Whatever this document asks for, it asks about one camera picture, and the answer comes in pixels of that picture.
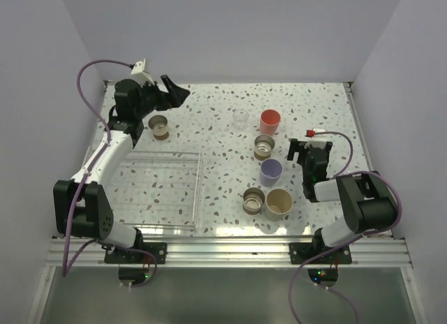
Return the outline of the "steel cup with cork base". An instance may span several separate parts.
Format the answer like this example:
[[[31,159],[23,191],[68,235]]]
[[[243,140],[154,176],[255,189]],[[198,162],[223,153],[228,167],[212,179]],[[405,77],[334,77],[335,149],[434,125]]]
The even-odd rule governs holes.
[[[169,137],[168,119],[163,115],[154,115],[148,121],[149,129],[156,140],[165,140]]]

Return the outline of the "purple plastic cup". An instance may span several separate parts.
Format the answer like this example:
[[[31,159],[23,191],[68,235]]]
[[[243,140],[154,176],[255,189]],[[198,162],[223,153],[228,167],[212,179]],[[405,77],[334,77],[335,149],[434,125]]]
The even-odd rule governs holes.
[[[276,159],[266,159],[261,163],[260,181],[265,187],[274,186],[283,172],[282,164]]]

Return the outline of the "pink plastic cup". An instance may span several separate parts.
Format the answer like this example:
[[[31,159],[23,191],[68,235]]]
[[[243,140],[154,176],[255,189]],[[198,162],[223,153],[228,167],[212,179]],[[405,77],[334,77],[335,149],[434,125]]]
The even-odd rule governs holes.
[[[260,117],[261,134],[274,135],[281,122],[281,115],[273,109],[264,110]]]

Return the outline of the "clear glass cup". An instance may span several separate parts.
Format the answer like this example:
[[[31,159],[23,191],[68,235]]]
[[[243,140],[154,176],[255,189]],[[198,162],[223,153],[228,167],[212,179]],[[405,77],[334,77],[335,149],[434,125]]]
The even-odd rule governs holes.
[[[249,113],[243,109],[236,109],[233,111],[233,126],[238,129],[243,129],[247,126]]]

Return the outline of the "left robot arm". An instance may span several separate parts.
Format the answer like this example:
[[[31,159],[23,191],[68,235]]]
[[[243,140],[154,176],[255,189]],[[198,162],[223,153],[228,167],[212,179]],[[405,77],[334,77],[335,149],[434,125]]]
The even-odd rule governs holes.
[[[100,146],[90,159],[69,180],[59,180],[53,188],[57,231],[66,237],[88,237],[121,247],[120,254],[130,263],[141,261],[145,245],[136,228],[114,218],[105,187],[117,166],[136,146],[144,131],[144,118],[153,111],[179,108],[190,92],[176,85],[167,75],[157,83],[138,84],[120,80],[115,84],[115,105]]]

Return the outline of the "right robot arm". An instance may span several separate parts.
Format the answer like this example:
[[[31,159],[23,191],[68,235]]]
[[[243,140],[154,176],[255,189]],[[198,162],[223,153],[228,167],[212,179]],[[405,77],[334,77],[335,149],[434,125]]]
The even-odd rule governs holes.
[[[326,263],[336,254],[336,247],[369,231],[392,228],[400,217],[400,205],[377,172],[359,172],[329,178],[327,168],[332,143],[313,146],[309,141],[292,139],[287,159],[296,156],[302,168],[302,188],[312,203],[339,202],[342,217],[315,231],[307,251],[314,260]]]

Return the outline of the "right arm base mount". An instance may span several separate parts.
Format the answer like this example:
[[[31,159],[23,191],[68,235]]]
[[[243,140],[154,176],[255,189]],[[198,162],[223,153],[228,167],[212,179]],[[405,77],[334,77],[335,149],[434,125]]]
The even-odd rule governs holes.
[[[353,262],[349,246],[341,249],[323,247],[318,251],[310,242],[291,242],[288,244],[289,256],[292,265],[317,264],[343,264]]]

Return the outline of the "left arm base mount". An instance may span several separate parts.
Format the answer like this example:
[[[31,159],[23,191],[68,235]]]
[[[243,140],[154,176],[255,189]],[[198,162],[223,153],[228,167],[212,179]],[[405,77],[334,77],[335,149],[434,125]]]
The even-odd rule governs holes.
[[[160,264],[166,261],[168,245],[165,242],[144,242],[140,249],[115,246],[104,257],[106,264],[137,265]]]

